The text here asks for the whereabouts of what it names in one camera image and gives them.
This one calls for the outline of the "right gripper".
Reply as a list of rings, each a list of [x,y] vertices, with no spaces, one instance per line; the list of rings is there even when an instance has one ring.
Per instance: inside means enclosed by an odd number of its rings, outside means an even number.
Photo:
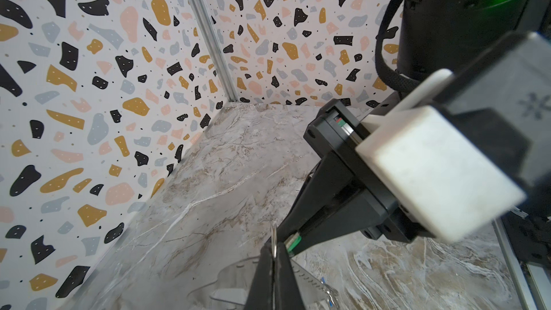
[[[323,105],[308,125],[304,138],[321,160],[277,229],[279,242],[300,233],[291,255],[354,232],[402,243],[432,237],[356,152],[368,136],[337,99]]]

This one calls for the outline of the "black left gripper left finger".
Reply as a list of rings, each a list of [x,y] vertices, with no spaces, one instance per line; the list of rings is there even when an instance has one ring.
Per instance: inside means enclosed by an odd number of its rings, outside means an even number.
[[[244,310],[273,309],[274,262],[271,253],[262,253],[251,284]]]

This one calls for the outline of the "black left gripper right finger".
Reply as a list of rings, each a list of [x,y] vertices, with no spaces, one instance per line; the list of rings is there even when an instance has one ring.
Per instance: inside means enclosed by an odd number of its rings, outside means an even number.
[[[306,309],[287,253],[276,254],[273,285],[276,310]]]

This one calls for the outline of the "green key tag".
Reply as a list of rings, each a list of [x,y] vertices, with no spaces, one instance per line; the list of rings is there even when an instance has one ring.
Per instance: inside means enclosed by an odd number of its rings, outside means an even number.
[[[302,237],[299,232],[295,232],[290,238],[285,241],[286,250],[291,254],[295,247],[300,244]]]

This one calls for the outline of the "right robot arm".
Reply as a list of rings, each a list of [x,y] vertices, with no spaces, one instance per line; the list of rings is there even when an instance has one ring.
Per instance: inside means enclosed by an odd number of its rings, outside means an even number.
[[[357,231],[452,243],[504,216],[550,218],[550,0],[390,0],[375,42],[393,90],[363,119],[324,105],[320,162],[273,231],[298,255]]]

